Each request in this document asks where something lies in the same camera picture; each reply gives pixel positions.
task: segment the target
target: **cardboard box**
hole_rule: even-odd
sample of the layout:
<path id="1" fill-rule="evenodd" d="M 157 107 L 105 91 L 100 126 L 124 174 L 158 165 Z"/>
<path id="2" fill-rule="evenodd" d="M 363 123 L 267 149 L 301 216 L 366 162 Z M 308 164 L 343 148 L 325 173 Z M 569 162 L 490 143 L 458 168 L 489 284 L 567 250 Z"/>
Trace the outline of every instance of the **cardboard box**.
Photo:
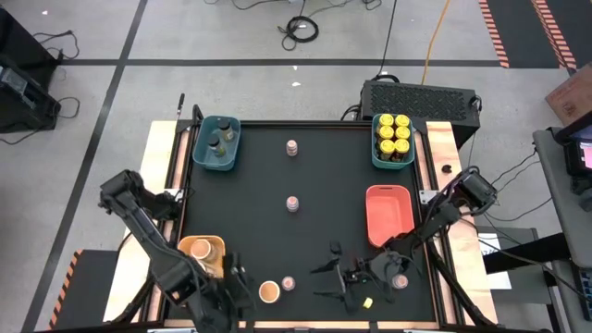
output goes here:
<path id="1" fill-rule="evenodd" d="M 564 126 L 592 112 L 592 62 L 547 96 L 547 103 Z"/>

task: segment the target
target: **wooden table frame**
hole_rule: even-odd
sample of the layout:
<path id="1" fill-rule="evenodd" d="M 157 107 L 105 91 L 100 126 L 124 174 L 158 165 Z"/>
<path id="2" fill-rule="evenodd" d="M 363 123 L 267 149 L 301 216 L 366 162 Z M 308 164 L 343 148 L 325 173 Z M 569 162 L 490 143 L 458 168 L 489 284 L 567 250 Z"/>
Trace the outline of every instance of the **wooden table frame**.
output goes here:
<path id="1" fill-rule="evenodd" d="M 427 138 L 429 144 L 426 152 L 422 135 L 419 132 L 414 134 L 415 146 L 417 150 L 417 161 L 419 173 L 422 179 L 424 190 L 433 188 L 432 184 L 437 185 L 439 189 L 446 186 L 461 170 L 461 163 L 456 143 L 452 134 L 449 122 L 428 122 L 426 123 Z M 176 121 L 155 121 L 152 124 L 142 167 L 140 173 L 144 179 L 144 186 L 152 192 L 162 192 L 167 184 L 167 173 L 170 167 L 174 167 L 172 173 L 172 188 L 178 189 L 183 185 L 183 167 L 187 163 L 187 147 L 190 142 L 190 133 L 181 132 L 179 145 L 177 149 L 177 160 L 174 166 L 171 165 L 171 156 L 173 155 L 174 140 L 176 137 Z M 447 174 L 441 171 L 444 165 L 450 165 L 452 172 Z M 164 225 L 164 234 L 170 238 L 172 222 Z M 475 229 L 464 223 L 454 224 L 449 231 L 449 244 L 454 272 L 461 286 L 465 289 L 471 300 L 478 306 L 482 313 L 489 320 L 497 322 L 497 316 L 491 298 L 491 292 L 488 286 L 487 274 Z M 117 267 L 113 278 L 113 283 L 109 293 L 109 299 L 105 309 L 104 321 L 112 320 L 119 315 L 135 296 L 148 272 L 150 260 L 143 251 L 140 244 L 130 237 L 127 243 L 122 247 Z M 455 324 L 456 313 L 454 301 L 451 298 L 450 289 L 443 277 L 439 277 L 439 286 L 441 290 L 442 302 L 444 305 L 445 318 L 438 318 L 436 322 L 378 322 L 379 329 L 430 329 L 438 328 L 439 323 Z M 157 320 L 160 312 L 161 292 L 154 287 L 150 307 L 147 313 L 147 320 Z M 464 314 L 466 323 L 471 323 L 468 315 Z M 166 320 L 166 327 L 190 327 L 189 320 Z M 342 329 L 369 329 L 370 325 L 364 321 L 330 321 L 330 322 L 256 322 L 255 328 L 291 328 L 291 327 L 309 327 L 309 328 L 342 328 Z"/>

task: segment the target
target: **yellow cylinder cap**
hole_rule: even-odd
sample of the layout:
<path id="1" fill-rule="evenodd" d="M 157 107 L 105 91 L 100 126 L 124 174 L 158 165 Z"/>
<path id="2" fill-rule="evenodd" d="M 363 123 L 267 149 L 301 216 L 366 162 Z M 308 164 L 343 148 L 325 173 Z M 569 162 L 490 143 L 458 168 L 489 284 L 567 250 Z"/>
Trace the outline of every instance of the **yellow cylinder cap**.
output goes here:
<path id="1" fill-rule="evenodd" d="M 384 114 L 378 119 L 378 124 L 380 124 L 380 126 L 392 126 L 394 122 L 395 118 L 389 114 Z"/>
<path id="2" fill-rule="evenodd" d="M 404 140 L 404 139 L 396 140 L 394 143 L 394 147 L 398 153 L 405 154 L 405 153 L 409 152 L 409 142 L 407 140 Z"/>
<path id="3" fill-rule="evenodd" d="M 364 309 L 370 309 L 373 302 L 374 301 L 370 297 L 366 297 L 366 299 L 364 300 L 364 304 L 362 306 L 364 307 Z"/>
<path id="4" fill-rule="evenodd" d="M 395 151 L 395 142 L 392 140 L 384 140 L 380 143 L 380 151 L 385 154 L 392 154 Z"/>
<path id="5" fill-rule="evenodd" d="M 398 127 L 395 131 L 395 136 L 397 137 L 397 139 L 408 140 L 411 136 L 411 131 L 409 130 L 409 128 Z"/>
<path id="6" fill-rule="evenodd" d="M 395 124 L 397 126 L 401 126 L 401 127 L 407 127 L 409 126 L 409 117 L 405 116 L 405 115 L 398 115 L 395 118 Z"/>
<path id="7" fill-rule="evenodd" d="M 395 135 L 395 130 L 391 126 L 383 126 L 378 131 L 380 134 L 380 138 L 382 139 L 392 139 L 392 136 Z"/>

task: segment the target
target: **teal plastic bin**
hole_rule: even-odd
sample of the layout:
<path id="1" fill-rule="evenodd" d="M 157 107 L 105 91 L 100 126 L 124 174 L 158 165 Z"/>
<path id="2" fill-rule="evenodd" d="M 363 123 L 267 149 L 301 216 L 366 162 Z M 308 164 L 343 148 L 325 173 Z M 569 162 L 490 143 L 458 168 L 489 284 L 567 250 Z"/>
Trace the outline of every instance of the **teal plastic bin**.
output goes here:
<path id="1" fill-rule="evenodd" d="M 377 157 L 378 156 L 378 150 L 376 149 L 377 138 L 376 138 L 376 135 L 374 135 L 374 133 L 376 133 L 376 129 L 378 128 L 378 119 L 382 115 L 383 114 L 375 115 L 374 118 L 372 118 L 372 133 L 370 133 L 370 135 L 372 136 L 372 164 L 375 167 L 385 168 L 385 169 L 393 169 L 393 170 L 399 170 L 404 167 L 407 167 L 407 165 L 412 163 L 413 160 L 415 159 L 415 140 L 413 139 L 413 123 L 411 120 L 409 120 L 409 130 L 411 131 L 411 136 L 409 137 L 409 153 L 407 153 L 407 155 L 405 155 L 403 160 L 400 162 L 383 161 Z"/>
<path id="2" fill-rule="evenodd" d="M 220 129 L 218 129 L 218 120 L 221 118 L 228 119 L 232 131 L 234 131 L 234 140 L 231 142 L 225 142 L 222 139 Z M 221 157 L 216 156 L 207 145 L 207 138 L 213 133 L 220 137 L 220 142 L 222 142 L 226 150 L 226 153 Z M 240 140 L 241 122 L 238 119 L 221 116 L 206 117 L 202 120 L 202 126 L 200 126 L 197 134 L 197 143 L 195 143 L 195 149 L 193 150 L 193 161 L 206 169 L 229 171 L 234 167 Z"/>

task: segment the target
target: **gray concrete floor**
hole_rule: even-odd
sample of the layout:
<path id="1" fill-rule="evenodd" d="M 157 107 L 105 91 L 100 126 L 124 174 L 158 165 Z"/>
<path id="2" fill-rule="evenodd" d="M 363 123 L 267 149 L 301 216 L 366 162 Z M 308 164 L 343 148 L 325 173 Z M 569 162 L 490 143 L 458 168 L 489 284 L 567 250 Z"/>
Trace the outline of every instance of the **gray concrete floor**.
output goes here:
<path id="1" fill-rule="evenodd" d="M 237 0 L 250 4 L 249 0 Z M 140 0 L 3 0 L 0 1 L 31 33 L 73 30 L 80 59 L 118 59 Z M 325 6 L 309 1 L 304 14 Z M 129 58 L 379 59 L 393 2 L 384 0 L 367 12 L 359 1 L 314 17 L 321 35 L 294 52 L 280 47 L 277 25 L 298 14 L 300 4 L 266 4 L 238 11 L 229 0 L 207 6 L 200 0 L 148 0 Z M 400 1 L 388 58 L 423 59 L 444 0 Z M 74 53 L 69 38 L 48 46 Z M 495 60 L 496 55 L 474 0 L 455 0 L 440 29 L 433 59 Z M 61 119 L 54 131 L 39 133 L 22 144 L 0 143 L 0 211 L 6 226 L 0 234 L 0 331 L 22 328 L 47 255 L 80 170 L 101 111 L 112 66 L 63 66 L 50 93 L 81 100 L 80 116 Z M 186 105 L 198 103 L 206 115 L 250 119 L 337 119 L 359 99 L 364 80 L 378 68 L 355 66 L 125 67 L 106 121 L 71 230 L 37 322 L 47 328 L 69 259 L 79 248 L 115 250 L 123 224 L 97 208 L 98 186 L 123 168 L 138 169 L 153 120 L 173 119 L 179 94 Z M 401 81 L 419 83 L 420 67 L 385 68 Z M 560 125 L 544 96 L 566 80 L 561 69 L 430 68 L 426 84 L 475 89 L 484 100 L 482 128 L 475 137 L 471 163 L 492 179 L 532 152 L 531 133 Z M 64 112 L 73 111 L 64 105 Z M 185 117 L 189 116 L 186 106 Z M 470 142 L 461 150 L 468 163 Z M 549 198 L 540 166 L 524 172 L 500 196 L 498 217 L 517 216 Z M 539 235 L 559 230 L 553 207 L 505 227 L 537 228 Z M 497 304 L 509 327 L 542 328 L 544 308 Z"/>

